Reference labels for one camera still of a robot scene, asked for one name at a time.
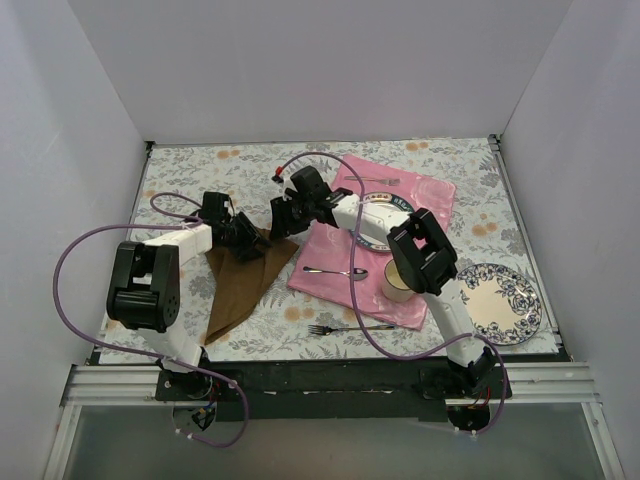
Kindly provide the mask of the brown cloth napkin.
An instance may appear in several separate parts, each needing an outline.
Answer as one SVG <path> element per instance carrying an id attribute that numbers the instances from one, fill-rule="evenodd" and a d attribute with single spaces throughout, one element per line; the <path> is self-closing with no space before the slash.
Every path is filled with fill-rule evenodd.
<path id="1" fill-rule="evenodd" d="M 214 247 L 206 254 L 216 286 L 203 339 L 205 345 L 220 339 L 250 317 L 298 249 L 297 243 L 282 239 L 262 249 L 262 257 L 246 262 L 237 260 L 226 247 Z"/>

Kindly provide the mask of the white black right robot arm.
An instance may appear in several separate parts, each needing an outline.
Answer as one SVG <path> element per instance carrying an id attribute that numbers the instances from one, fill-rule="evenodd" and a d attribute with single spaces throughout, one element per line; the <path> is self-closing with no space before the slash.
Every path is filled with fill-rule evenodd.
<path id="1" fill-rule="evenodd" d="M 331 190 L 311 166 L 287 180 L 280 175 L 272 179 L 285 186 L 284 193 L 270 201 L 272 240 L 303 232 L 316 221 L 383 242 L 401 280 L 424 298 L 436 321 L 454 389 L 471 398 L 487 388 L 497 354 L 475 332 L 461 298 L 457 253 L 431 211 L 394 212 L 349 189 Z"/>

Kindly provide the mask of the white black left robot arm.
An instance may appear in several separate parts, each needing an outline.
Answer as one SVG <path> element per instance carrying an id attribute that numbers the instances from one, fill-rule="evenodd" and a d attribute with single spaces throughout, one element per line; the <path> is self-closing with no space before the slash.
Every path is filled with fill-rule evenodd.
<path id="1" fill-rule="evenodd" d="M 106 312 L 110 319 L 138 332 L 160 356 L 161 367 L 180 373 L 180 390 L 200 400 L 211 392 L 213 377 L 199 366 L 204 349 L 178 320 L 180 268 L 214 246 L 249 261 L 262 257 L 271 243 L 244 213 L 234 211 L 227 194 L 204 193 L 195 217 L 202 221 L 196 226 L 118 246 Z"/>

